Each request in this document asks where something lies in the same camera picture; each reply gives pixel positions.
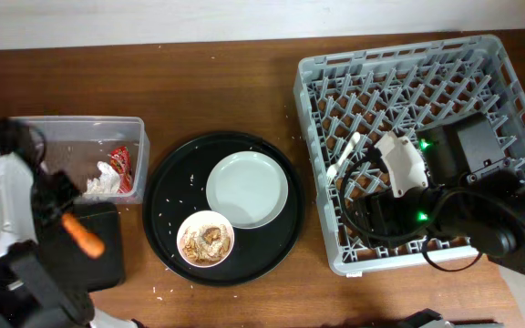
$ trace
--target white wall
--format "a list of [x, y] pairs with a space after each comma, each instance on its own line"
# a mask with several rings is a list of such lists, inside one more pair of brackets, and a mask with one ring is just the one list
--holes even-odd
[[525, 0], [0, 0], [0, 49], [525, 28]]

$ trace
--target dish rack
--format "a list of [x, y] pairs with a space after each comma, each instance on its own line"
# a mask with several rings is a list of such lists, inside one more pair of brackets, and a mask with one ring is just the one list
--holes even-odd
[[[387, 131], [417, 145], [415, 130], [451, 115], [485, 113], [501, 149], [525, 181], [525, 95], [501, 41], [471, 36], [308, 57], [299, 62], [294, 96], [317, 188], [317, 210], [331, 269], [348, 277], [426, 263], [423, 240], [369, 250], [341, 219], [339, 182], [360, 153]], [[354, 132], [362, 137], [331, 185], [325, 173]], [[348, 199], [388, 188], [388, 176], [360, 168]], [[433, 261], [474, 256], [468, 240], [435, 241]]]

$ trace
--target empty plate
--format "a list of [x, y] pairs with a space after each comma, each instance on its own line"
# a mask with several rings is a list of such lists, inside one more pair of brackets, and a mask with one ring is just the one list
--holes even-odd
[[288, 193], [283, 169], [255, 151], [238, 152], [221, 160], [206, 184], [211, 209], [242, 229], [259, 228], [276, 218]]

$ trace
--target transparent plastic bin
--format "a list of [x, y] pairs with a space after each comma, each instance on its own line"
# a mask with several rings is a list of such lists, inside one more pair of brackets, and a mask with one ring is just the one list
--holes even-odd
[[[450, 115], [480, 111], [525, 181], [525, 94], [501, 41], [495, 36], [391, 46], [308, 57], [299, 63], [293, 88], [317, 188], [317, 210], [331, 269], [348, 277], [426, 263], [424, 240], [397, 249], [369, 250], [341, 219], [336, 183], [387, 131], [417, 145], [415, 130]], [[349, 136], [362, 137], [331, 185]], [[352, 175], [349, 200], [389, 188], [388, 177], [364, 165]], [[474, 256], [468, 241], [435, 241], [433, 261]]]
[[39, 128], [46, 137], [50, 172], [63, 169], [83, 192], [87, 179], [98, 178], [99, 161], [109, 163], [112, 150], [126, 146], [131, 158], [133, 188], [126, 194], [83, 195], [78, 202], [110, 201], [140, 204], [147, 182], [149, 139], [141, 118], [47, 116], [16, 118]]

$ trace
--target black round tray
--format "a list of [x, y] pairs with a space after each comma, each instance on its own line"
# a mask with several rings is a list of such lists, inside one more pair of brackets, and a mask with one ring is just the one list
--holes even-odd
[[[178, 228], [192, 213], [211, 210], [206, 200], [210, 172], [226, 156], [245, 150], [261, 152], [283, 168], [289, 185], [283, 211], [261, 228], [234, 228], [234, 248], [222, 263], [207, 269], [191, 266], [178, 252]], [[145, 234], [157, 256], [180, 276], [214, 286], [249, 282], [272, 270], [294, 246], [303, 221], [304, 192], [293, 165], [273, 145], [238, 132], [198, 137], [176, 149], [153, 173], [143, 201]]]

